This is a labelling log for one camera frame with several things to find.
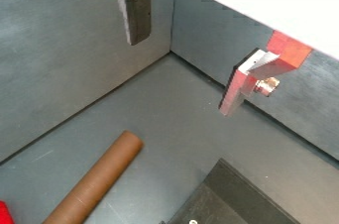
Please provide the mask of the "gripper silver red-lit right finger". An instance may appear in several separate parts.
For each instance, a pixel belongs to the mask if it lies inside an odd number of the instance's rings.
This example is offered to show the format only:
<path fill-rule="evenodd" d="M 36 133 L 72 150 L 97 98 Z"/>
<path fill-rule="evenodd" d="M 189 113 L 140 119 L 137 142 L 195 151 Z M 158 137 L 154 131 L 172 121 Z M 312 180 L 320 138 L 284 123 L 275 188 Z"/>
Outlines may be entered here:
<path fill-rule="evenodd" d="M 233 68 L 220 112 L 229 116 L 255 92 L 268 97 L 279 86 L 275 77 L 299 69 L 311 52 L 311 46 L 273 31 L 265 50 L 255 49 Z"/>

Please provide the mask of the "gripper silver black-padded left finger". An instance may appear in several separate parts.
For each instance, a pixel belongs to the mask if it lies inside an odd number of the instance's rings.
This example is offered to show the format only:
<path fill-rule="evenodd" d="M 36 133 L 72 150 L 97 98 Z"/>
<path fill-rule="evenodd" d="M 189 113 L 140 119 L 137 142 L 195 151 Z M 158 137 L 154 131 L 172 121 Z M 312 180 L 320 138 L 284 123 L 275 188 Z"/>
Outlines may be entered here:
<path fill-rule="evenodd" d="M 126 42 L 134 46 L 150 34 L 150 0 L 117 0 Z"/>

